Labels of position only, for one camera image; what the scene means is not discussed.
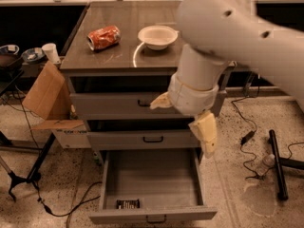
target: metal stand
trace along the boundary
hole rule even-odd
[[[274,130],[270,130],[269,135],[269,142],[272,145],[273,153],[275,155],[275,171],[279,188],[279,193],[277,194],[277,196],[280,200],[287,200],[288,192],[282,166],[304,170],[304,161],[296,161],[280,157],[277,148],[276,133],[274,132]]]
[[[24,183],[24,182],[26,182],[26,183],[32,183],[33,186],[36,189],[38,189],[37,185],[35,184],[35,182],[38,181],[41,178],[41,175],[40,175],[40,173],[38,171],[39,171],[39,168],[40,168],[41,164],[45,160],[45,157],[47,156],[48,151],[51,148],[54,140],[55,140],[55,136],[51,133],[50,136],[49,136],[49,138],[48,138],[48,140],[47,140],[47,142],[46,142],[46,144],[45,144],[45,146],[42,149],[41,154],[39,155],[39,157],[36,160],[35,164],[32,166],[32,168],[31,168],[31,170],[28,173],[28,176],[26,178],[21,178],[21,177],[16,176],[14,174],[14,172],[8,167],[8,165],[5,163],[5,161],[0,156],[0,164],[6,169],[6,171],[8,172],[8,175],[11,178],[11,184],[10,184],[10,188],[9,188],[9,194],[11,195],[11,197],[13,198],[14,201],[16,201],[16,197],[13,195],[13,193],[11,191],[12,191],[12,189],[16,185],[18,185],[20,183]]]

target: crushed soda can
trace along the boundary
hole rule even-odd
[[[91,31],[87,35],[87,41],[91,50],[100,50],[119,43],[121,37],[121,32],[116,26],[108,26]]]

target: cardboard box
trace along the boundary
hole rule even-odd
[[[71,100],[67,83],[57,66],[50,61],[44,66],[22,104],[45,120],[35,125],[33,130],[52,130],[62,147],[90,147],[84,122],[69,120]]]
[[[90,148],[84,125],[69,129],[52,129],[57,141],[63,148]]]

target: tile floor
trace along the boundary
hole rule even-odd
[[[287,201],[276,198],[276,172],[271,170],[265,180],[245,178],[252,173],[243,167],[250,155],[239,150],[239,140],[252,127],[244,122],[234,110],[229,97],[225,100],[218,117],[218,150],[215,155],[203,160],[200,169],[204,180],[204,194],[208,206],[218,208],[212,220],[166,222],[150,224],[95,225],[88,215],[96,211],[98,201],[81,206],[70,218],[69,227],[199,227],[199,228],[269,228],[304,226],[304,172],[284,167],[289,191]],[[18,102],[9,101],[20,108]],[[258,163],[271,152],[267,143],[269,130],[273,129],[281,156],[289,155],[289,143],[304,142],[304,115],[289,97],[259,97],[237,103],[243,115],[255,121],[258,129],[255,136],[244,145],[244,150],[256,153]],[[31,124],[41,119],[28,114]],[[7,105],[0,105],[0,130],[10,139],[30,140],[29,128],[24,113]],[[48,138],[48,131],[35,131],[38,142]],[[304,161],[303,145],[294,146],[293,157]],[[36,160],[36,153],[0,151],[16,175],[25,177]],[[63,149],[57,142],[50,149],[40,172],[41,196],[53,213],[62,215],[77,204],[88,186],[102,179],[103,168],[98,166],[90,149]],[[99,195],[101,185],[94,186],[88,198]],[[23,183],[13,189],[14,202],[8,194],[10,178],[0,166],[0,227],[1,228],[48,228],[66,227],[67,217],[56,218],[47,214],[39,203],[36,190]]]

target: open drawer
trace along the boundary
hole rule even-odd
[[[203,200],[194,149],[108,151],[98,223],[211,219],[216,208]]]

